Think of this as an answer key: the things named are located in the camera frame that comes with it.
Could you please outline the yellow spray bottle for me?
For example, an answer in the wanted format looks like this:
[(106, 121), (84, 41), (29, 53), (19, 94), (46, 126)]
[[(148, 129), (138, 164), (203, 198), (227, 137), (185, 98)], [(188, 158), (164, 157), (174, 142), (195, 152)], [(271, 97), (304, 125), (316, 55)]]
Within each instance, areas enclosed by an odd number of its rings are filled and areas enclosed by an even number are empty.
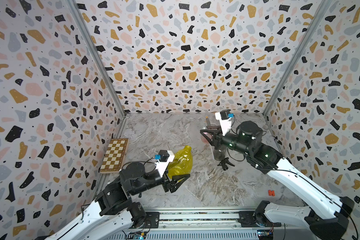
[(175, 159), (168, 166), (168, 177), (190, 174), (193, 167), (192, 148), (185, 146), (175, 154)]

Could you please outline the pink transparent spray bottle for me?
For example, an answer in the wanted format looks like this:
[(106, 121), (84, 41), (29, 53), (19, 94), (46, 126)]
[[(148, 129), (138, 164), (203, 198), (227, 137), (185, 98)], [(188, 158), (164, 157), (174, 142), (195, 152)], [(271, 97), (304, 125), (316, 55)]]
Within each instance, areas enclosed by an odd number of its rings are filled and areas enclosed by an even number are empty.
[(202, 134), (202, 142), (205, 144), (209, 144), (209, 140), (211, 139), (211, 136), (208, 133)]

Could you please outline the grey yellow spray nozzle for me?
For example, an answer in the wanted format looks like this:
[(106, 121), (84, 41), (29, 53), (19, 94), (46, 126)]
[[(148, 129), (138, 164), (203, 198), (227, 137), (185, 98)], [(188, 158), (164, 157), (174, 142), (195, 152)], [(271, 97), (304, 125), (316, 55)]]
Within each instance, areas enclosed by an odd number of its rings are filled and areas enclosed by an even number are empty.
[(211, 126), (209, 117), (206, 117), (206, 128), (208, 129)]

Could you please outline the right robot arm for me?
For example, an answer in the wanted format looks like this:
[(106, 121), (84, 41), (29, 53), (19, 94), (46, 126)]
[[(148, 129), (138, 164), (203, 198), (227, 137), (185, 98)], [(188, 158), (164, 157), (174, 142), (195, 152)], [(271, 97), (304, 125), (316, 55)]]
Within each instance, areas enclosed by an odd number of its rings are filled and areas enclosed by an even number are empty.
[(261, 201), (253, 214), (255, 224), (289, 224), (310, 230), (321, 240), (341, 240), (352, 223), (354, 201), (334, 195), (296, 169), (274, 148), (262, 142), (263, 130), (252, 121), (242, 122), (235, 133), (223, 127), (205, 129), (201, 135), (215, 149), (244, 156), (255, 169), (277, 180), (302, 199), (306, 206), (290, 207)]

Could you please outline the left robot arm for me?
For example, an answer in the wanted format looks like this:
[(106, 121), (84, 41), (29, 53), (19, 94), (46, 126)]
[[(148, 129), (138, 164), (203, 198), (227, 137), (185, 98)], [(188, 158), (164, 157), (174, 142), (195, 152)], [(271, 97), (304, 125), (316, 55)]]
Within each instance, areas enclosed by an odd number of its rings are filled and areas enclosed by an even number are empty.
[(81, 214), (50, 236), (41, 240), (101, 240), (117, 232), (127, 232), (131, 227), (145, 224), (147, 214), (141, 203), (133, 202), (132, 196), (149, 189), (163, 186), (165, 192), (174, 193), (189, 174), (168, 177), (158, 170), (146, 172), (141, 162), (132, 162), (119, 172), (119, 176), (82, 210)]

